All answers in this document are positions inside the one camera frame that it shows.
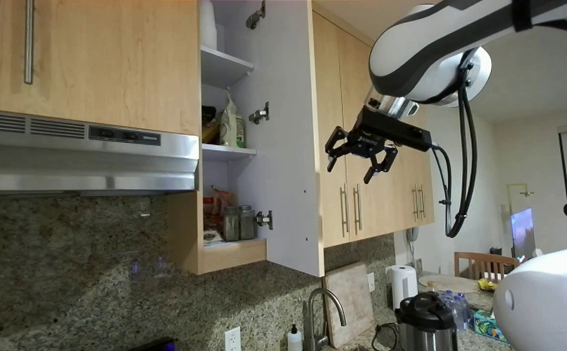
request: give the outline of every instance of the paper towel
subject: paper towel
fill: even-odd
[[[404,298],[417,294],[417,271],[409,265],[390,265],[386,269],[392,283],[392,304],[396,310]]]

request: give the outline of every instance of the monitor screen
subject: monitor screen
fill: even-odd
[[[513,234],[513,255],[518,261],[534,257],[536,240],[532,209],[524,209],[511,214],[511,234]]]

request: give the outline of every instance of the wooden cabinet door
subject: wooden cabinet door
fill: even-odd
[[[347,131],[355,125],[370,90],[368,55],[370,47],[366,43],[339,29],[341,111]],[[376,177],[365,183],[363,177],[370,162],[359,156],[349,156],[345,160],[347,191],[351,193],[351,226],[355,232],[353,240],[384,234],[382,216],[388,213],[384,211],[382,193],[388,187],[388,179]]]
[[[409,125],[425,127],[425,117],[415,115],[405,121]],[[413,148],[402,148],[396,160],[402,185],[402,218],[404,228],[421,226],[435,220],[435,201],[433,201],[433,177],[431,177],[431,150],[419,152]]]
[[[2,2],[0,109],[199,135],[197,23],[197,0]]]
[[[236,18],[255,12],[253,2],[228,4]],[[242,203],[273,213],[273,226],[259,228],[267,261],[324,277],[312,6],[267,2],[267,21],[257,31],[244,19],[224,27],[232,53],[255,62],[255,70],[234,86],[234,101],[242,115],[269,103],[269,121],[246,125],[257,156],[234,166],[236,191]]]
[[[318,129],[320,129],[320,216],[324,246],[349,242],[351,213],[349,193],[345,187],[345,158],[328,172],[329,158],[324,144],[335,127],[343,127],[341,115],[341,80],[339,80],[339,29],[314,14],[314,53],[316,53],[316,88],[318,88]]]

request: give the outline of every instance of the jar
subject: jar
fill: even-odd
[[[242,207],[224,207],[224,240],[238,242],[242,238]]]
[[[246,207],[242,211],[242,240],[257,238],[255,211]]]

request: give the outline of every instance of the cabinet shelf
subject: cabinet shelf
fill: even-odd
[[[201,78],[203,84],[228,88],[250,74],[255,66],[238,57],[201,47]]]
[[[224,144],[203,144],[203,158],[205,160],[238,160],[238,158],[250,158],[257,152],[252,148],[230,148]]]
[[[201,273],[250,265],[265,259],[267,259],[265,238],[209,244],[201,248]]]

